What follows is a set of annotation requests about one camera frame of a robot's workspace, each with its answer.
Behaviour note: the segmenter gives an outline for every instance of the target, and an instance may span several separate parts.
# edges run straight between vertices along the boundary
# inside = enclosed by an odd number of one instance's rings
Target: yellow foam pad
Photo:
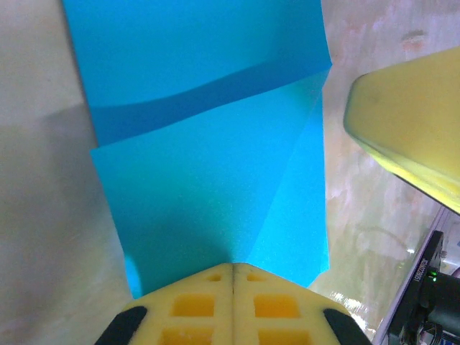
[[[344,126],[385,169],[460,212],[460,47],[358,78]]]
[[[123,345],[370,344],[342,305],[249,264],[221,264],[133,301],[96,344],[114,339]]]

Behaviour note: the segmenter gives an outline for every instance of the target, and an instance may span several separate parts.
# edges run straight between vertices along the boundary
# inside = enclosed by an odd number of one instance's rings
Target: blue paper
[[[132,291],[328,267],[319,0],[64,0]]]

